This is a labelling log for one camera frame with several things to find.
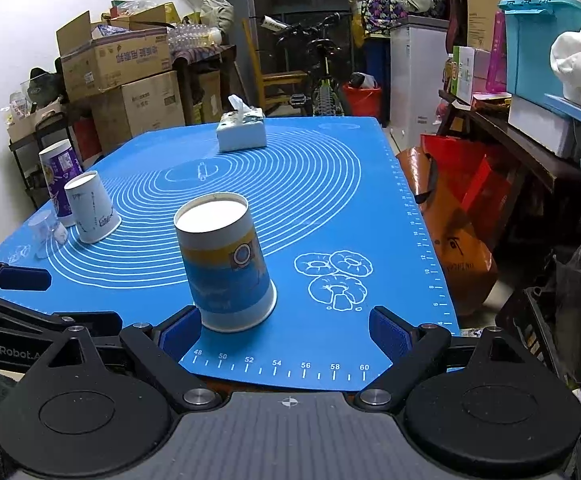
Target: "wooden chair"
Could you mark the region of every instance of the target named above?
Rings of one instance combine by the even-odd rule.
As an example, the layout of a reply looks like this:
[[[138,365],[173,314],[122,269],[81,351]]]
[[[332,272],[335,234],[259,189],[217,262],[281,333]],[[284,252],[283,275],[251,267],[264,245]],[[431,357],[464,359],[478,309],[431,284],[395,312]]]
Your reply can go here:
[[[248,43],[248,54],[253,63],[254,79],[257,85],[257,100],[259,107],[264,112],[276,105],[288,104],[291,96],[288,94],[280,94],[275,96],[266,96],[267,86],[281,86],[300,84],[309,75],[301,70],[295,72],[276,72],[271,74],[262,74],[262,66],[259,61],[257,50],[254,47],[253,37],[250,34],[250,26],[247,19],[242,20],[244,33],[246,35],[246,42]]]

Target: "bicycle pedal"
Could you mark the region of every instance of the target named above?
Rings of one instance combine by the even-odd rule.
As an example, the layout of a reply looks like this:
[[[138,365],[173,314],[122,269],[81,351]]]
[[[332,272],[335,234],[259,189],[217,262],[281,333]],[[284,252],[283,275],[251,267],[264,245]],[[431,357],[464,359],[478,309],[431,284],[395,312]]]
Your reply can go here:
[[[309,98],[304,94],[293,94],[290,96],[290,106],[293,108],[303,108],[308,102]]]

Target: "concentric circle pattern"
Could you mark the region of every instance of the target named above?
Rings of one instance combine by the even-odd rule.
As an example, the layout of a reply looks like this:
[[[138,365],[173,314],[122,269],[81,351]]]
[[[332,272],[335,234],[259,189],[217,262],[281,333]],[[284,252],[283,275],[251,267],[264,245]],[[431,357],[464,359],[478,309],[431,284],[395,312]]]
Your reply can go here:
[[[265,255],[301,240],[352,199],[360,161],[345,144],[315,130],[267,128],[267,139],[264,150],[218,153],[210,132],[190,140],[199,146],[178,142],[182,155],[176,166],[105,179],[122,224],[93,245],[81,243],[71,229],[64,246],[49,248],[50,264],[73,282],[102,288],[185,282],[173,215],[189,200],[218,191],[248,199]],[[176,159],[172,146],[162,148],[165,160]],[[152,150],[153,157],[160,156]],[[194,160],[191,153],[197,155]]]

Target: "teal storage box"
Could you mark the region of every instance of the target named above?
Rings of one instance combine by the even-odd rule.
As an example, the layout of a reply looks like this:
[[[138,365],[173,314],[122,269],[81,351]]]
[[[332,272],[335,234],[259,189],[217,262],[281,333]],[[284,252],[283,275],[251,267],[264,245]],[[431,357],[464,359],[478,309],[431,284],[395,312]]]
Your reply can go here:
[[[581,1],[502,0],[499,8],[506,15],[506,91],[549,108],[544,94],[562,95],[551,46],[563,32],[580,31]]]

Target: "metal screw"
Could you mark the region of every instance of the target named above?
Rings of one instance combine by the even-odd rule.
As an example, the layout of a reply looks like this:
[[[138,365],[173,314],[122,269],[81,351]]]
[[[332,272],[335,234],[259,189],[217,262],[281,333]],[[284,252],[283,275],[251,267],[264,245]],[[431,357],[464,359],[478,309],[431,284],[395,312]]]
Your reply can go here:
[[[194,388],[184,394],[184,400],[194,406],[205,406],[215,400],[215,392],[206,388]]]
[[[386,390],[372,388],[370,390],[364,390],[360,394],[360,400],[369,406],[383,406],[384,404],[391,402],[391,394]]]

